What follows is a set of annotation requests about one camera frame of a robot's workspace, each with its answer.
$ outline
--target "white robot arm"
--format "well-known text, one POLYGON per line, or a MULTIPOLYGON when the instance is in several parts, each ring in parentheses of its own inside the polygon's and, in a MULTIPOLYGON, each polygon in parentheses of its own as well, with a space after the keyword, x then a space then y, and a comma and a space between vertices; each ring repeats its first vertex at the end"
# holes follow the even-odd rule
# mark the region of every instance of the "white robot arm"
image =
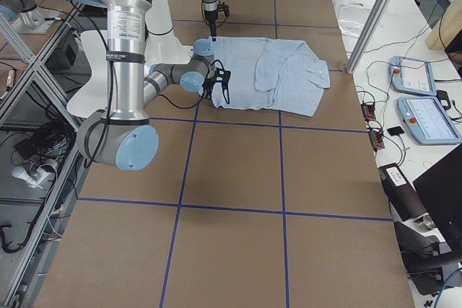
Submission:
POLYGON ((90 161, 140 170, 152 161, 159 146, 144 106, 169 84, 198 92, 216 73, 212 43, 196 41, 188 64, 158 64, 144 78, 144 16, 151 0, 72 1, 108 9, 108 108, 83 122, 77 134, 79 150, 90 161))

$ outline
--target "tablet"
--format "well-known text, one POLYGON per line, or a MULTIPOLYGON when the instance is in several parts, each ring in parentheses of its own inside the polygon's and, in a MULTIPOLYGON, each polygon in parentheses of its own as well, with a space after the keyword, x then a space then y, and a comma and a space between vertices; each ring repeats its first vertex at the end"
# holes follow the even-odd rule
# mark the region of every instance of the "tablet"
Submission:
POLYGON ((462 136, 436 97, 400 97, 398 110, 420 144, 462 143, 462 136))
POLYGON ((398 92, 436 95, 432 65, 429 61, 394 56, 390 64, 391 83, 398 92))

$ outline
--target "table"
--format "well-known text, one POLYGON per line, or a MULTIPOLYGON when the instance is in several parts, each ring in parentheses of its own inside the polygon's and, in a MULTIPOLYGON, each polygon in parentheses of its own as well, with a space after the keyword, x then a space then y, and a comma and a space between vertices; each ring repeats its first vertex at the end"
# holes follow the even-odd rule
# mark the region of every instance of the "table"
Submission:
MULTIPOLYGON (((372 8, 375 0, 341 0, 345 2, 355 2, 363 4, 366 8, 372 8)), ((355 16, 354 12, 351 14, 350 20, 360 21, 360 15, 355 16)), ((372 88, 367 83, 367 67, 374 61, 390 61, 392 56, 407 56, 410 58, 420 58, 428 61, 439 61, 447 58, 444 52, 429 50, 425 45, 425 39, 430 33, 428 28, 427 20, 422 16, 414 0, 391 0, 388 8, 383 15, 383 18, 375 31, 372 40, 370 41, 366 51, 373 50, 363 55, 356 71, 354 72, 354 81, 357 86, 360 86, 358 90, 364 88, 368 92, 375 95, 377 101, 385 100, 385 94, 372 88), (407 41, 410 38, 421 35, 414 40, 410 40, 407 43, 399 43, 382 47, 381 45, 386 43, 393 43, 398 41, 407 41)), ((348 35, 343 35, 345 48, 351 52, 356 38, 348 35)), ((383 90, 388 90, 390 85, 390 77, 388 73, 388 64, 386 63, 375 63, 368 69, 370 77, 370 83, 379 87, 383 90)), ((449 60, 432 63, 433 73, 436 79, 450 80, 460 79, 457 71, 449 60)), ((448 92, 449 98, 455 100, 457 105, 462 105, 462 83, 437 83, 437 89, 443 89, 448 92)), ((449 151, 454 149, 456 146, 420 146, 410 135, 408 135, 406 126, 402 123, 401 116, 398 114, 396 107, 396 99, 405 94, 398 93, 391 87, 388 91, 390 95, 389 101, 386 103, 378 103, 376 106, 376 115, 378 120, 382 123, 384 128, 390 128, 393 126, 402 126, 406 131, 405 134, 401 135, 404 143, 406 144, 406 160, 401 165, 401 170, 406 175, 408 180, 412 182, 415 178, 420 176, 426 171, 432 164, 443 158, 449 151)), ((362 93, 359 93, 359 99, 362 100, 362 93)), ((454 107, 449 111, 452 117, 457 117, 454 107)), ((457 124, 456 128, 462 131, 461 124, 457 124)), ((398 162, 400 153, 399 150, 388 140, 385 139, 385 149, 380 150, 376 157, 377 166, 383 166, 390 164, 391 162, 398 162)), ((405 224, 410 226, 412 229, 417 231, 412 221, 406 221, 405 224)), ((438 231, 426 232, 425 236, 434 234, 442 239, 441 234, 438 231)), ((414 296, 414 302, 416 307, 420 307, 427 300, 435 300, 434 297, 421 296, 415 289, 414 284, 411 283, 412 293, 414 296)), ((462 302, 462 289, 454 288, 443 294, 439 308, 456 308, 459 307, 462 302)))
MULTIPOLYGON (((169 1, 183 44, 208 36, 201 0, 169 1)), ((331 0, 222 1, 219 35, 328 62, 315 116, 151 102, 157 157, 92 165, 35 307, 413 307, 331 0)))

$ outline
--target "white label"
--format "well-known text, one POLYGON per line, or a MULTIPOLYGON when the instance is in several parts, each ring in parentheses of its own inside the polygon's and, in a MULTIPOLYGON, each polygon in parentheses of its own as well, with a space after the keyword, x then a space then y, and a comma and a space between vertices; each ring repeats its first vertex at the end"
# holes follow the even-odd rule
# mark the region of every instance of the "white label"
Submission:
POLYGON ((406 180, 404 179, 403 175, 401 172, 399 172, 397 167, 390 167, 387 169, 387 173, 390 176, 391 180, 397 187, 400 185, 406 184, 406 180))
POLYGON ((113 10, 108 12, 108 39, 141 42, 141 15, 133 12, 113 10))

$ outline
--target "blue cable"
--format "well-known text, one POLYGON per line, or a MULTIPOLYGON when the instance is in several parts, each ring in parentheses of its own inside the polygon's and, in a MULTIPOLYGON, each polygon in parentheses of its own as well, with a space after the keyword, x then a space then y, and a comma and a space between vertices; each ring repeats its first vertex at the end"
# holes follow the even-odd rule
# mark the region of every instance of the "blue cable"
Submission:
POLYGON ((457 272, 461 272, 462 271, 462 268, 458 268, 457 270, 455 270, 454 272, 452 272, 450 274, 450 276, 448 276, 443 284, 443 286, 441 286, 441 290, 440 290, 440 293, 438 294, 438 297, 436 298, 436 301, 435 301, 435 305, 433 306, 433 308, 436 308, 436 306, 438 305, 438 302, 441 298, 441 294, 443 293, 443 290, 446 289, 446 286, 448 285, 448 282, 449 280, 457 273, 457 272))

